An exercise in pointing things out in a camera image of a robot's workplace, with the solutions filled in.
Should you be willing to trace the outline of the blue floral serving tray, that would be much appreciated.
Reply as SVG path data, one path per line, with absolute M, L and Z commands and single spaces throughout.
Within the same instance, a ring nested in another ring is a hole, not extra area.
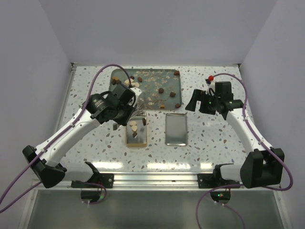
M 138 99 L 138 105 L 143 104 L 144 110 L 176 110 L 176 104 L 182 105 L 182 88 L 180 75 L 174 75 L 176 69 L 126 69 L 130 77 L 134 78 L 134 83 L 138 82 L 142 94 Z M 175 97 L 170 97 L 170 93 L 175 92 Z

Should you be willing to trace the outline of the metal tongs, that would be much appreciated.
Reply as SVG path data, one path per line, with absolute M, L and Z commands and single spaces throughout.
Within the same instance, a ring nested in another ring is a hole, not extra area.
M 128 121 L 136 115 L 143 114 L 143 104 L 136 104 L 135 106 L 127 105 L 120 110 L 118 115 L 113 119 L 113 131 L 117 130 L 121 125 L 126 126 Z

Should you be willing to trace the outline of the gold tin box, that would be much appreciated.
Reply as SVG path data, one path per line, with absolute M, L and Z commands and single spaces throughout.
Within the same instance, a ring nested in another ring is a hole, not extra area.
M 147 147 L 147 113 L 142 112 L 132 117 L 126 126 L 125 143 L 128 148 Z

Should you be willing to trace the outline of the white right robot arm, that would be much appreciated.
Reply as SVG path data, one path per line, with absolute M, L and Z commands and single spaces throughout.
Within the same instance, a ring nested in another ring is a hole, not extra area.
M 247 153 L 241 165 L 215 165 L 212 175 L 204 178 L 208 187 L 243 184 L 246 188 L 254 188 L 280 184 L 284 152 L 274 148 L 254 127 L 244 103 L 234 98 L 231 83 L 211 82 L 207 91 L 195 89 L 185 109 L 195 111 L 198 102 L 200 113 L 219 113 L 227 121 Z

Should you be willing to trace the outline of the dark chocolate left pair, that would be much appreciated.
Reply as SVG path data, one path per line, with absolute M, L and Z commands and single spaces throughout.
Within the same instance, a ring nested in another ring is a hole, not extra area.
M 113 80 L 113 81 L 112 81 L 112 84 L 113 84 L 113 85 L 121 84 L 121 81 L 120 81 L 120 80 Z

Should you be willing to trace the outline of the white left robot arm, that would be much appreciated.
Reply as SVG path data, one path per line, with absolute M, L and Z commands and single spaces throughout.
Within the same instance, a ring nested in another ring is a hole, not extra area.
M 84 136 L 108 121 L 126 126 L 138 112 L 137 102 L 142 91 L 117 85 L 112 91 L 90 94 L 82 108 L 60 130 L 43 143 L 26 146 L 22 153 L 45 188 L 63 181 L 67 171 L 60 161 Z

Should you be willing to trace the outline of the white square chocolate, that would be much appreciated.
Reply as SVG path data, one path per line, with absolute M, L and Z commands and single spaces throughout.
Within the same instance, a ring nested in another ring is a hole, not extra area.
M 127 86 L 129 86 L 130 83 L 133 84 L 133 82 L 134 82 L 134 78 L 133 78 L 133 77 L 130 77 L 130 79 L 127 79 L 127 80 L 124 81 L 124 84 L 127 85 Z

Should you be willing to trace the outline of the aluminium front rail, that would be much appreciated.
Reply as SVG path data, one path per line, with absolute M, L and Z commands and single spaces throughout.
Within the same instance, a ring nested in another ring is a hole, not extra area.
M 100 180 L 107 189 L 180 191 L 197 190 L 201 180 L 198 175 L 212 173 L 198 172 L 102 172 Z

